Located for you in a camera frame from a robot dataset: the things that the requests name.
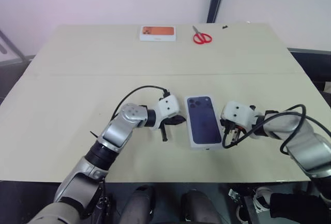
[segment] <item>orange phone box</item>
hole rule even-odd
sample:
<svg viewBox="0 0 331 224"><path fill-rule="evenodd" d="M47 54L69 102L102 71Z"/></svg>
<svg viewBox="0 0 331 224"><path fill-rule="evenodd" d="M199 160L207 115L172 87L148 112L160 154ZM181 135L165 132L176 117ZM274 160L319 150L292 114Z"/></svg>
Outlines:
<svg viewBox="0 0 331 224"><path fill-rule="evenodd" d="M175 26L142 26L141 41L176 41Z"/></svg>

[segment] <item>red scissors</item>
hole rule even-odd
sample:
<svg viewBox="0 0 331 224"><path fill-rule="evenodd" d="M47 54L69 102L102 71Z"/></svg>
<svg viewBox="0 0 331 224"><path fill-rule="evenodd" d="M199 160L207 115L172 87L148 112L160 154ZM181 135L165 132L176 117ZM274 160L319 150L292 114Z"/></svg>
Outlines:
<svg viewBox="0 0 331 224"><path fill-rule="evenodd" d="M193 26L193 30L195 31L195 34L193 36L194 43L205 44L205 43L210 43L213 40L213 38L210 35L200 33L195 26Z"/></svg>

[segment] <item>scissors handle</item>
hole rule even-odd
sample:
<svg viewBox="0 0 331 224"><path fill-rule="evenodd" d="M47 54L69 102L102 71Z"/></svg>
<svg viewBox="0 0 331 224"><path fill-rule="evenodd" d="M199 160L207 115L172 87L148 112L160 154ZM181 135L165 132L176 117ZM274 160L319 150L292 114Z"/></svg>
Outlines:
<svg viewBox="0 0 331 224"><path fill-rule="evenodd" d="M193 41L196 44L210 43L212 40L213 38L210 35L204 33L196 33L193 36Z"/></svg>

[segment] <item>dark pants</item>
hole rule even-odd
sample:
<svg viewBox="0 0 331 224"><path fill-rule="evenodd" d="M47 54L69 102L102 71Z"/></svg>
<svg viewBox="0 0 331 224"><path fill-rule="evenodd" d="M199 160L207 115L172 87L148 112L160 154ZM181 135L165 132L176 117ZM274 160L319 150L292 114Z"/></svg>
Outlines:
<svg viewBox="0 0 331 224"><path fill-rule="evenodd" d="M270 198L270 216L283 217L301 224L330 224L331 212L316 196L273 193Z"/></svg>
<svg viewBox="0 0 331 224"><path fill-rule="evenodd" d="M153 192L150 187L138 188L127 202L119 224L147 224L151 217L150 212L153 204ZM185 194L185 208L193 223L222 224L220 216L213 203L208 197L197 190L190 190Z"/></svg>

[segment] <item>scissors blade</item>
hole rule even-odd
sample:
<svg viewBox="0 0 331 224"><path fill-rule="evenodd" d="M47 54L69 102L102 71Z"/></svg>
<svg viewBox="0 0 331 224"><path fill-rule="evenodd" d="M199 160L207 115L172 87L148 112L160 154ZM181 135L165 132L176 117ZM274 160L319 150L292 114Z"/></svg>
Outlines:
<svg viewBox="0 0 331 224"><path fill-rule="evenodd" d="M200 33L195 26L192 26L192 27L193 27L193 30L195 31L196 34Z"/></svg>

